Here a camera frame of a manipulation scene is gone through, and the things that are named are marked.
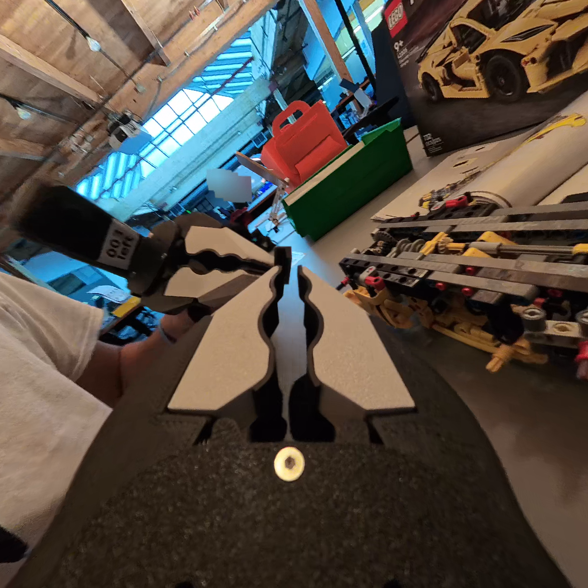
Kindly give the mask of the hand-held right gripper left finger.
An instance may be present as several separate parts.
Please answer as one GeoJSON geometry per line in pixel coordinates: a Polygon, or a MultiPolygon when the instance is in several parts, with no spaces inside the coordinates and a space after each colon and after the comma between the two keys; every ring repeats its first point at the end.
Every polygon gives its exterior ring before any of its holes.
{"type": "Polygon", "coordinates": [[[272,336],[288,271],[275,266],[212,316],[168,410],[234,420],[253,442],[279,442],[287,423],[272,336]]]}

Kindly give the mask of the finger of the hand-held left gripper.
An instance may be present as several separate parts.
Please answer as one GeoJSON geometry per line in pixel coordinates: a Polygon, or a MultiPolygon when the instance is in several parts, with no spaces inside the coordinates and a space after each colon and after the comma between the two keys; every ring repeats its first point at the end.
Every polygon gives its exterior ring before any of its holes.
{"type": "Polygon", "coordinates": [[[229,272],[214,269],[205,274],[180,268],[164,287],[163,313],[180,313],[193,305],[210,312],[227,305],[231,309],[261,313],[272,300],[271,287],[264,277],[267,273],[272,273],[272,267],[229,272]]]}
{"type": "Polygon", "coordinates": [[[267,271],[275,264],[273,254],[226,227],[193,226],[184,246],[189,263],[206,270],[267,271]]]}

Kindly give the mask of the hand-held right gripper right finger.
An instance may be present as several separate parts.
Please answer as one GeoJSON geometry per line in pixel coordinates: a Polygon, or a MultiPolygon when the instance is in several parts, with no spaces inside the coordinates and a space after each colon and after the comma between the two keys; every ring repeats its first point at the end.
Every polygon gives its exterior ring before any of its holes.
{"type": "Polygon", "coordinates": [[[297,276],[307,369],[290,393],[292,437],[330,442],[350,424],[414,412],[416,403],[370,316],[308,268],[298,266],[297,276]]]}

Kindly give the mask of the yellow brick car model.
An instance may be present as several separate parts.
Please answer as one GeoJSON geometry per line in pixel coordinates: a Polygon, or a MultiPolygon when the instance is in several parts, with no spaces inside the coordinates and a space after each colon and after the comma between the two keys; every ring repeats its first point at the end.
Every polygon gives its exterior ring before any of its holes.
{"type": "Polygon", "coordinates": [[[379,225],[340,262],[337,290],[397,329],[416,320],[511,360],[557,357],[587,380],[587,193],[499,208],[466,196],[379,225]]]}

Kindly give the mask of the person's left forearm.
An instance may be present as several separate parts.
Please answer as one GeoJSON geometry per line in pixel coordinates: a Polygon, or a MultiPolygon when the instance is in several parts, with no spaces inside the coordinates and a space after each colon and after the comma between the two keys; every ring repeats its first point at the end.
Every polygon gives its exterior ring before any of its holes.
{"type": "Polygon", "coordinates": [[[163,341],[158,328],[149,338],[123,346],[98,342],[75,382],[106,406],[114,408],[130,384],[174,344],[163,341]]]}

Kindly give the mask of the grey desk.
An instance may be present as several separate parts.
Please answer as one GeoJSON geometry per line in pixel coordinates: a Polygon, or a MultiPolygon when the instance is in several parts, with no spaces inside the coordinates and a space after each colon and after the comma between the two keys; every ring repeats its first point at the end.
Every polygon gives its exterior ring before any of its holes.
{"type": "MultiPolygon", "coordinates": [[[[371,217],[447,154],[428,158],[416,127],[404,131],[413,171],[358,210],[317,243],[286,224],[275,237],[290,246],[293,262],[336,286],[339,261],[354,247],[369,245],[371,217]]],[[[276,349],[280,387],[288,394],[306,372],[303,303],[296,270],[279,302],[276,349]]],[[[511,362],[486,371],[488,355],[436,332],[414,327],[399,337],[459,393],[501,459],[526,518],[574,587],[587,587],[587,382],[566,366],[511,362]]]]}

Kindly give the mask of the person's left hand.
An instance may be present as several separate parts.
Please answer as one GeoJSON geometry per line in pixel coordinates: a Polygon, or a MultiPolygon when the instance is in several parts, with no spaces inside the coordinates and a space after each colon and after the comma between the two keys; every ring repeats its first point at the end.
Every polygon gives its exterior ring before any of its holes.
{"type": "Polygon", "coordinates": [[[165,314],[159,322],[158,335],[165,342],[176,343],[187,334],[195,324],[202,319],[209,317],[210,315],[195,309],[187,309],[174,315],[165,314]]]}

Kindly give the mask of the wooden board stand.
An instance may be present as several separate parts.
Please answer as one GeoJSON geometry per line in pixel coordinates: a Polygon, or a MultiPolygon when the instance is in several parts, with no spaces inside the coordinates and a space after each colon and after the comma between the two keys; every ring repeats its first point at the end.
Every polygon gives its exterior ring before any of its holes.
{"type": "Polygon", "coordinates": [[[271,223],[271,230],[278,233],[286,213],[283,211],[283,200],[289,188],[289,179],[284,178],[277,172],[263,166],[259,161],[249,158],[242,152],[235,152],[235,156],[242,166],[259,175],[275,187],[273,200],[270,207],[268,222],[271,223]]]}

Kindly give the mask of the grey electrical box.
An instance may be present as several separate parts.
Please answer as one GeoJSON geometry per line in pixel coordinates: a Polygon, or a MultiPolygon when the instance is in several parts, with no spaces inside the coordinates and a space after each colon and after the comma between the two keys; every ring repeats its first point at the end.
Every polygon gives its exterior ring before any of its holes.
{"type": "Polygon", "coordinates": [[[153,137],[129,111],[117,114],[107,126],[108,144],[115,152],[137,155],[153,137]]]}

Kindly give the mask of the red bag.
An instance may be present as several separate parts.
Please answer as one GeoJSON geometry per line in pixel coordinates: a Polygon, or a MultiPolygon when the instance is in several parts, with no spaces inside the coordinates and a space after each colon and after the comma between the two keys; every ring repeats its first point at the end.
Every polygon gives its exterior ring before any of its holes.
{"type": "Polygon", "coordinates": [[[289,179],[287,193],[327,166],[348,148],[321,100],[309,106],[292,102],[272,123],[273,136],[261,151],[263,165],[289,179]]]}

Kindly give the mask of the large window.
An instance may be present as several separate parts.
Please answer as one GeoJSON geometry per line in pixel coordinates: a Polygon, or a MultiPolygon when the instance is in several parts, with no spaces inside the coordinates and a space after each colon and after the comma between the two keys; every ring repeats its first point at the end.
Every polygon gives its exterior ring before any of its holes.
{"type": "Polygon", "coordinates": [[[138,154],[112,152],[75,190],[86,199],[123,199],[254,81],[252,31],[176,92],[145,123],[152,140],[138,154]]]}

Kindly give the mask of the green plastic bin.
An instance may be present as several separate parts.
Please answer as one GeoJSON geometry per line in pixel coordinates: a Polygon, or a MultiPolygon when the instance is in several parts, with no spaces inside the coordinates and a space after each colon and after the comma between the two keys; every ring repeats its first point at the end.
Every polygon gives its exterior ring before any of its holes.
{"type": "Polygon", "coordinates": [[[284,198],[298,235],[319,240],[413,169],[401,119],[370,131],[284,198]]]}

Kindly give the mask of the open instruction booklet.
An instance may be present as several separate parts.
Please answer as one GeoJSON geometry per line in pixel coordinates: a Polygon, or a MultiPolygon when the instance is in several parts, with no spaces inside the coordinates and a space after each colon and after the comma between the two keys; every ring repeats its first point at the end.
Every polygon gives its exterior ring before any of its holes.
{"type": "Polygon", "coordinates": [[[391,222],[425,213],[427,195],[472,196],[501,208],[553,204],[587,190],[587,92],[544,124],[517,136],[454,152],[375,213],[391,222]]]}

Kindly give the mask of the toy car box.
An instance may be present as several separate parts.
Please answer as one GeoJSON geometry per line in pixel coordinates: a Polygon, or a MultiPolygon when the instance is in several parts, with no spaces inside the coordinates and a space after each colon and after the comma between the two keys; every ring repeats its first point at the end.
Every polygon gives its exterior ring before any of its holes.
{"type": "Polygon", "coordinates": [[[386,1],[427,156],[536,126],[587,91],[587,1],[386,1]]]}

